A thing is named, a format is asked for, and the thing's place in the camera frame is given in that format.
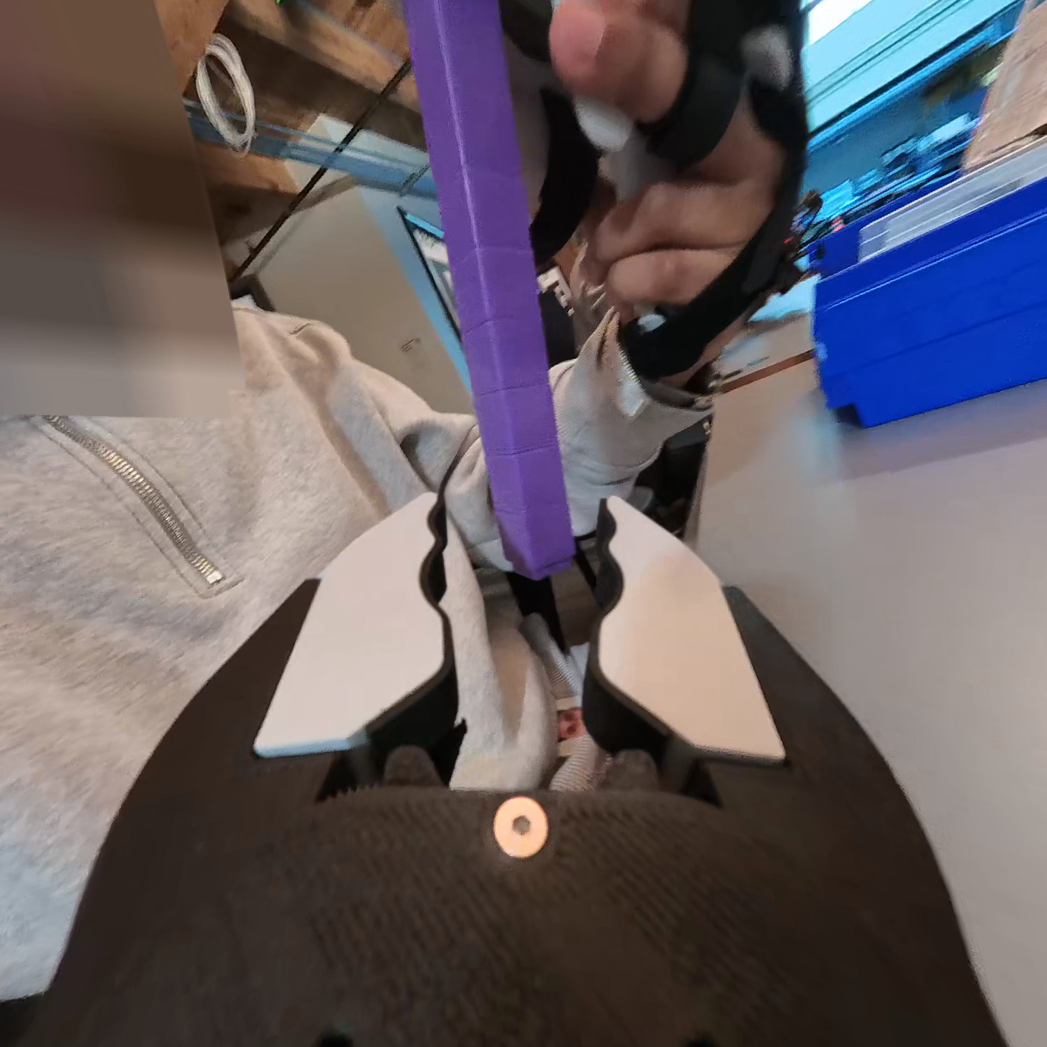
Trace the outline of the cardboard panel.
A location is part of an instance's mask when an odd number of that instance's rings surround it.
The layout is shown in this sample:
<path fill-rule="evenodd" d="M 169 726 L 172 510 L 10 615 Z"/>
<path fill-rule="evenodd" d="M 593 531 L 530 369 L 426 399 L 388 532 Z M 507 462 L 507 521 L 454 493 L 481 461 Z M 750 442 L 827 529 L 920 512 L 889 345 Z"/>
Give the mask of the cardboard panel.
<path fill-rule="evenodd" d="M 967 146 L 962 171 L 992 163 L 1027 139 L 1045 134 L 1046 3 L 1028 5 L 1002 54 Z"/>

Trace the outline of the white plastic tray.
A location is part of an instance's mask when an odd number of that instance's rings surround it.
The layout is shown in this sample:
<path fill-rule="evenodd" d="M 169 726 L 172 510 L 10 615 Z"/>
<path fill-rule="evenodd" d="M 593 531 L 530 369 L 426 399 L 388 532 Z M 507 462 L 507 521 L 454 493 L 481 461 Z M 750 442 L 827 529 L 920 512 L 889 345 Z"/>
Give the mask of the white plastic tray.
<path fill-rule="evenodd" d="M 997 159 L 868 223 L 857 259 L 893 250 L 1046 177 L 1045 144 Z"/>

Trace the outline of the framed marker poster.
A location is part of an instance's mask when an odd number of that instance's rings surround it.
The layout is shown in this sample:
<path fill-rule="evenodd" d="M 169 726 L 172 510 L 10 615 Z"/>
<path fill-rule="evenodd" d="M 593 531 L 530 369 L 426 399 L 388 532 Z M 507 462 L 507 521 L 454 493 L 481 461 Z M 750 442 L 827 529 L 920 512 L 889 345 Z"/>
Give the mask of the framed marker poster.
<path fill-rule="evenodd" d="M 435 287 L 446 321 L 452 329 L 455 338 L 461 339 L 462 329 L 456 308 L 452 269 L 449 265 L 444 235 L 438 226 L 403 206 L 398 206 L 398 213 L 405 231 L 411 238 L 413 247 L 420 257 L 428 279 Z"/>

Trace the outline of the purple segmented square tube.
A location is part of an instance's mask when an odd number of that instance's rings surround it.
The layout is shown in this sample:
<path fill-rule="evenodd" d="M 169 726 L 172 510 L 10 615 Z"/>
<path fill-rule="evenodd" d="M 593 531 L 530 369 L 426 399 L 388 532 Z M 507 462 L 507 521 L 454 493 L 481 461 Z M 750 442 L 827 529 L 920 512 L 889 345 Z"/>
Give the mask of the purple segmented square tube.
<path fill-rule="evenodd" d="M 504 556 L 540 580 L 569 567 L 575 545 L 500 12 L 402 7 Z"/>

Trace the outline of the blue plastic bin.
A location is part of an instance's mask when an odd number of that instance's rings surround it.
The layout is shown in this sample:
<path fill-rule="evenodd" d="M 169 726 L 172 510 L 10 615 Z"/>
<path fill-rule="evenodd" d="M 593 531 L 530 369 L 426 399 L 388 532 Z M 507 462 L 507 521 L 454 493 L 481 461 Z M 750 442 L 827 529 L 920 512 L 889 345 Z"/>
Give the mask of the blue plastic bin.
<path fill-rule="evenodd" d="M 820 281 L 814 353 L 864 427 L 1044 380 L 1045 179 Z"/>

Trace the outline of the person's left hand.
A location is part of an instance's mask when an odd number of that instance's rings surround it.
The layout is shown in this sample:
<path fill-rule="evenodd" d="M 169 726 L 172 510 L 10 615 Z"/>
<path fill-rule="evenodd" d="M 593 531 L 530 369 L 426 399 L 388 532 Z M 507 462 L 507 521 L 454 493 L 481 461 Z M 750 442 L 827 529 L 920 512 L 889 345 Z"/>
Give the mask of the person's left hand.
<path fill-rule="evenodd" d="M 688 2 L 560 2 L 549 35 L 553 68 L 572 95 L 634 124 L 655 122 L 684 85 L 688 9 Z M 701 163 L 628 199 L 599 190 L 579 233 L 571 290 L 602 291 L 622 317 L 688 305 L 766 221 L 783 164 L 743 93 Z"/>

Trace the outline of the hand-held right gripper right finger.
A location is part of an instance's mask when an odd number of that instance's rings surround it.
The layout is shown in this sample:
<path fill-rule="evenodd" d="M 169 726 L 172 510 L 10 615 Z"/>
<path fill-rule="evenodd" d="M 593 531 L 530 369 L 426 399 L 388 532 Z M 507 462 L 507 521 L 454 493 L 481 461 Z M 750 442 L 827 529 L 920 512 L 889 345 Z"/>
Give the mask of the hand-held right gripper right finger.
<path fill-rule="evenodd" d="M 599 612 L 582 715 L 604 752 L 658 766 L 783 766 L 786 750 L 720 581 L 619 496 L 598 516 Z"/>

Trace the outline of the person's left forearm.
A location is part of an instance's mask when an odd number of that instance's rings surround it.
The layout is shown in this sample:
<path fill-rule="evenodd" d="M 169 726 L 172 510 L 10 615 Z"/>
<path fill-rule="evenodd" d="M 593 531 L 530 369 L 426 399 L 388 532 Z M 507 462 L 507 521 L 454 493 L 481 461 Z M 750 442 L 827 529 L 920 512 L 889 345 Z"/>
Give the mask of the person's left forearm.
<path fill-rule="evenodd" d="M 601 502 L 627 496 L 666 442 L 713 410 L 711 394 L 638 377 L 619 346 L 618 328 L 618 316 L 606 314 L 579 355 L 550 372 L 570 522 L 578 537 L 595 530 Z M 473 563 L 511 569 L 476 423 L 418 402 L 389 427 L 426 486 L 445 487 L 449 515 Z"/>

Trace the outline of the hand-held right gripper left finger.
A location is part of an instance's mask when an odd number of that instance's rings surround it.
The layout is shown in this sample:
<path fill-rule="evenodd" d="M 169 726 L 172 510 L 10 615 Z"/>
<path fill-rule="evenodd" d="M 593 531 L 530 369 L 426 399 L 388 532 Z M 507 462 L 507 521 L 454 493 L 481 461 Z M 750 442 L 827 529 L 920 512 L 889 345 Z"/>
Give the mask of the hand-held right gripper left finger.
<path fill-rule="evenodd" d="M 324 571 L 257 732 L 259 757 L 431 749 L 460 722 L 441 601 L 443 499 L 424 493 Z"/>

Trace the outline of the person's grey sweatshirt torso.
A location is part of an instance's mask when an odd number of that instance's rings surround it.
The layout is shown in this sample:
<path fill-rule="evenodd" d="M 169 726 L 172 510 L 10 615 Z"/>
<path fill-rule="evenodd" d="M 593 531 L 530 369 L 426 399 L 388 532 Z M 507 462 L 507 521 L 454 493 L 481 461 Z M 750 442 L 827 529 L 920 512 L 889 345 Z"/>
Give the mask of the person's grey sweatshirt torso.
<path fill-rule="evenodd" d="M 47 988 L 168 727 L 346 545 L 460 462 L 436 413 L 321 324 L 233 308 L 216 421 L 2 416 L 2 1000 Z"/>

